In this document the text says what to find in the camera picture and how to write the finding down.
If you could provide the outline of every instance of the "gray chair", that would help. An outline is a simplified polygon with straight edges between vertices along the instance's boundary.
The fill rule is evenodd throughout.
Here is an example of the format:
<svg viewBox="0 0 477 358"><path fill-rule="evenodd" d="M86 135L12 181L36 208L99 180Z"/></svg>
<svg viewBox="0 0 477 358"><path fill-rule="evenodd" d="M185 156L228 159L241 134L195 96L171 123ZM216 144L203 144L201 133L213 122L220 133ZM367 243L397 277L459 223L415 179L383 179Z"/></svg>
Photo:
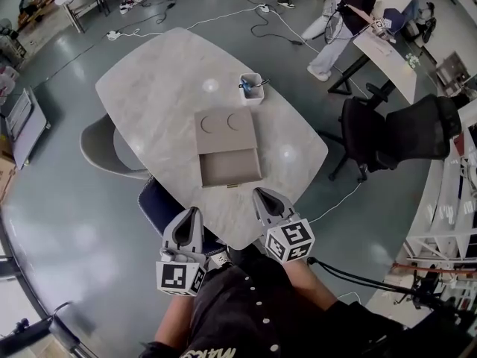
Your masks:
<svg viewBox="0 0 477 358"><path fill-rule="evenodd" d="M81 152L94 167L129 178L147 180L151 176L147 169L132 170L118 157L114 149L116 127L109 115L83 130L80 137Z"/></svg>

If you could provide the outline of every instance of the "gray floor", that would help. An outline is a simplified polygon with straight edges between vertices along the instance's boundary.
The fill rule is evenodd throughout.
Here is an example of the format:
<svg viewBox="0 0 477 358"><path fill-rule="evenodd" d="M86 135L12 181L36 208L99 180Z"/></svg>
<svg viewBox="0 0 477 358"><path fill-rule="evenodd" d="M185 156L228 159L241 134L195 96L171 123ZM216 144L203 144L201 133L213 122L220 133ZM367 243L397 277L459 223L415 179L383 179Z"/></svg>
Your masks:
<svg viewBox="0 0 477 358"><path fill-rule="evenodd" d="M318 16L322 3L294 2L297 9L287 10L282 17L300 33ZM161 25L150 19L125 31L187 27L249 7L253 5L245 0L177 0ZM104 114L95 82L148 39L122 37L110 42L102 37L163 8L135 7L124 16L115 9L107 18L93 11L83 19L85 34L67 28L23 72L34 87L97 44L36 89L52 129L42 137L31 164L19 173L2 216L40 300L48 310L73 301L64 311L64 319L100 357L136 356L142 349L139 343L152 339L170 298L156 290L154 263L161 240L136 204L144 182L91 167L80 153L78 140L81 131ZM312 126L339 134L337 118L344 97L326 93L338 74L327 84L319 83L306 71L315 54L280 38L253 37L250 26L260 22L253 12L246 12L199 25L193 31L271 78L274 87ZM270 22L266 28L257 28L257 33L273 31L293 38L277 17L272 16ZM320 49L323 40L315 40L313 45ZM348 67L359 55L354 45L349 46L338 67ZM368 63L355 81L361 87L366 82L380 85L385 76ZM424 82L418 90L422 96L432 87ZM394 92L379 110L388 112L406 105L399 92ZM125 157L130 156L124 144L119 148ZM356 187L354 163L347 165L336 182L327 180L342 153L342 148L329 143L326 162L297 203L297 209L310 220ZM410 161L394 172L372 174L338 209L313 224L317 239L313 254L339 268L381 280L414 218L428 168L428 162ZM356 290L365 303L373 294L372 289L336 280L318 268L315 271L336 295Z"/></svg>

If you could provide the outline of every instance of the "white sneaker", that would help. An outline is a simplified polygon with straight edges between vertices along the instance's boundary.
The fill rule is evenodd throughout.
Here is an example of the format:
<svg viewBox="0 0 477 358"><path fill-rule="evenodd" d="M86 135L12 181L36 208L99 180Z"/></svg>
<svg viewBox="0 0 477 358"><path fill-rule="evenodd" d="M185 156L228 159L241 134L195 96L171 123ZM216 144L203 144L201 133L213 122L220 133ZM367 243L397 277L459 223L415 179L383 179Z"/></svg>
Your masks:
<svg viewBox="0 0 477 358"><path fill-rule="evenodd" d="M295 4L293 4L291 1L289 1L288 3L278 3L280 4L282 7L285 7L285 8L291 8L291 9L294 9L295 8Z"/></svg>
<svg viewBox="0 0 477 358"><path fill-rule="evenodd" d="M210 259L220 268L225 263L231 263L232 260L229 258L229 255L226 251L221 252L220 254L214 254Z"/></svg>
<svg viewBox="0 0 477 358"><path fill-rule="evenodd" d="M327 72L327 73L315 73L313 71L313 68L311 65L308 65L308 67L306 68L306 70L308 70L312 75L314 75L319 81L321 82L327 82L329 80L329 78L331 77L331 72Z"/></svg>
<svg viewBox="0 0 477 358"><path fill-rule="evenodd" d="M129 12L133 7L134 7L134 4L132 2L125 1L124 3L121 3L121 5L119 5L119 13L121 15L124 15L127 12Z"/></svg>

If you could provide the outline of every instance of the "chair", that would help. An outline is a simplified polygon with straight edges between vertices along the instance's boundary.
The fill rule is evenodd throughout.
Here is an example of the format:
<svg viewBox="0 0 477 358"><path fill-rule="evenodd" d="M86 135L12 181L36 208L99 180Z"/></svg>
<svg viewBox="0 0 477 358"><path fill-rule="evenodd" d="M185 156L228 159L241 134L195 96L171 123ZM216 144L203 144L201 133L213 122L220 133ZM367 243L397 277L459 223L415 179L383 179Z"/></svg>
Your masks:
<svg viewBox="0 0 477 358"><path fill-rule="evenodd" d="M341 130L343 138L318 131L346 151L329 179L336 179L347 160L353 159L361 172L358 182L362 183L367 180L367 169L394 170L408 159L445 159L450 153L449 141L462 132L462 125L457 108L447 97L428 95L386 118L358 98L351 98L344 102Z"/></svg>
<svg viewBox="0 0 477 358"><path fill-rule="evenodd" d="M137 202L141 211L161 236L172 219L184 211L184 207L154 177L145 184ZM203 254L208 257L227 249L226 245L217 242L217 236L206 227L204 227L203 238Z"/></svg>
<svg viewBox="0 0 477 358"><path fill-rule="evenodd" d="M109 115L83 130L80 136L80 148L85 159L94 167L113 174L135 179L148 179L147 169L132 170L119 158L114 149L114 131L116 127Z"/></svg>

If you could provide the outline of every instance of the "black mesh chair back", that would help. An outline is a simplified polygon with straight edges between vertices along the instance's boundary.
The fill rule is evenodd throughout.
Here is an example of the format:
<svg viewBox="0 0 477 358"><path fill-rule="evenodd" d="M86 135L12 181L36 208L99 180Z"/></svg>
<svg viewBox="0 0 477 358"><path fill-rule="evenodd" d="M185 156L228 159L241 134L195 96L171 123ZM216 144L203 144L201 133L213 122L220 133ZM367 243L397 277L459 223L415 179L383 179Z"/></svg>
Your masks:
<svg viewBox="0 0 477 358"><path fill-rule="evenodd" d="M454 122L458 122L459 128L457 133L451 134ZM454 103L448 98L428 95L386 117L383 134L385 144L379 151L397 162L408 159L445 159L450 153L450 139L460 131L460 120Z"/></svg>

